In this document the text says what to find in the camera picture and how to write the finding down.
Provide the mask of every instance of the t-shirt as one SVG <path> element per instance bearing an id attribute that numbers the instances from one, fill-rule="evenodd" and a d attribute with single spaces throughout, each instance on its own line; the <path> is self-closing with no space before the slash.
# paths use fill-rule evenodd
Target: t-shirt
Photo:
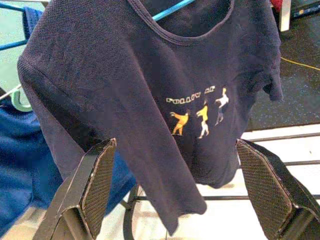
<path id="1" fill-rule="evenodd" d="M 195 183 L 234 177 L 257 92 L 282 98 L 280 39 L 268 0 L 196 0 L 159 22 L 148 6 L 51 1 L 18 72 L 62 174 L 74 151 L 116 138 L 172 234 L 178 216 L 206 211 Z"/>

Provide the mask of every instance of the mesh panel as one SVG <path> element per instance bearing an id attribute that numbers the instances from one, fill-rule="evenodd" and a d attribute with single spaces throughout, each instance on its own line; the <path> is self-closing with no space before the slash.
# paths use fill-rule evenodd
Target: mesh panel
<path id="1" fill-rule="evenodd" d="M 314 218 L 299 237 L 299 240 L 320 240 L 319 225 L 318 220 Z"/>
<path id="2" fill-rule="evenodd" d="M 82 210 L 93 238 L 100 232 L 109 198 L 113 169 L 113 151 L 105 150 L 98 158 L 82 200 Z"/>
<path id="3" fill-rule="evenodd" d="M 277 239 L 290 216 L 292 204 L 265 157 L 242 141 L 237 142 L 245 186 L 265 236 Z"/>

